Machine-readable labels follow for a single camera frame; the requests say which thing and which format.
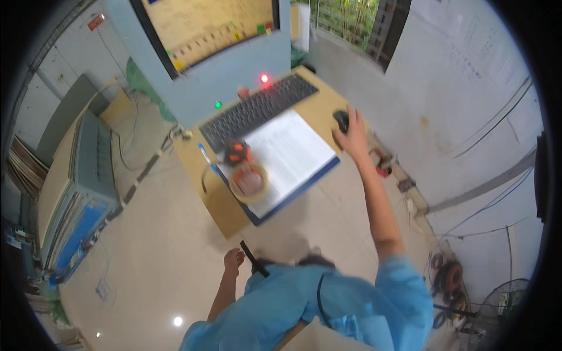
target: monitor screen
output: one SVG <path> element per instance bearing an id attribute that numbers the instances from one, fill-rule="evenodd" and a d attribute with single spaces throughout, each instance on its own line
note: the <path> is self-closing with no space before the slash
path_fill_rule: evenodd
<path id="1" fill-rule="evenodd" d="M 279 29 L 278 0 L 130 0 L 172 78 L 207 58 Z"/>

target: black mouse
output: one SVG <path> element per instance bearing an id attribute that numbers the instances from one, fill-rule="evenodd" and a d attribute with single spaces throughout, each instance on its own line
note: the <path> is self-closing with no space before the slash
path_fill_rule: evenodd
<path id="1" fill-rule="evenodd" d="M 350 116 L 347 114 L 347 111 L 335 111 L 332 116 L 338 121 L 339 129 L 342 133 L 346 134 L 350 126 Z"/>

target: desk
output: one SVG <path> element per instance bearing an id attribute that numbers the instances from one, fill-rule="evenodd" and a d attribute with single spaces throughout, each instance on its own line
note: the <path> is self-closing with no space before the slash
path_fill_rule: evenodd
<path id="1" fill-rule="evenodd" d="M 332 137 L 332 128 L 338 127 L 332 114 L 336 110 L 345 110 L 346 100 L 306 68 L 302 66 L 296 67 L 287 76 L 294 72 L 317 87 L 319 91 L 295 104 L 292 108 L 340 155 L 341 150 Z M 237 103 L 238 101 L 234 101 L 224 106 L 221 110 L 217 111 L 217 115 Z M 199 128 L 193 128 L 192 132 L 193 137 L 190 140 L 184 141 L 180 138 L 175 141 L 174 147 L 201 200 L 203 200 L 220 231 L 228 239 L 250 224 L 250 219 L 248 219 L 222 179 L 213 172 L 207 173 L 205 177 L 207 194 L 203 192 L 201 174 L 207 167 L 207 161 L 205 161 L 197 147 L 197 143 L 203 144 L 212 161 L 217 161 L 217 158 L 203 135 L 201 135 Z"/>

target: hand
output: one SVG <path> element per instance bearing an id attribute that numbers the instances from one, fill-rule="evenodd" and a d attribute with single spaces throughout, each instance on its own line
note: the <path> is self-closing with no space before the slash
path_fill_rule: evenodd
<path id="1" fill-rule="evenodd" d="M 334 134 L 339 146 L 353 158 L 355 163 L 358 163 L 365 157 L 369 157 L 365 123 L 361 112 L 349 105 L 347 105 L 347 113 L 350 119 L 347 134 L 342 133 L 339 128 L 332 129 L 332 134 Z"/>
<path id="2" fill-rule="evenodd" d="M 246 255 L 238 248 L 232 249 L 224 256 L 224 273 L 237 277 L 238 267 L 244 262 Z"/>

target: blue uniform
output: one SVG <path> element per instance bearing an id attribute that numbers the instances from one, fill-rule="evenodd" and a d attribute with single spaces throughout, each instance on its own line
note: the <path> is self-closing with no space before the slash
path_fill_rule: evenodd
<path id="1" fill-rule="evenodd" d="M 195 322 L 180 351 L 271 350 L 300 319 L 319 316 L 320 301 L 332 328 L 381 351 L 419 350 L 433 324 L 433 299 L 404 256 L 379 265 L 375 285 L 322 266 L 269 265 L 269 277 L 253 274 L 244 296 L 215 322 Z"/>

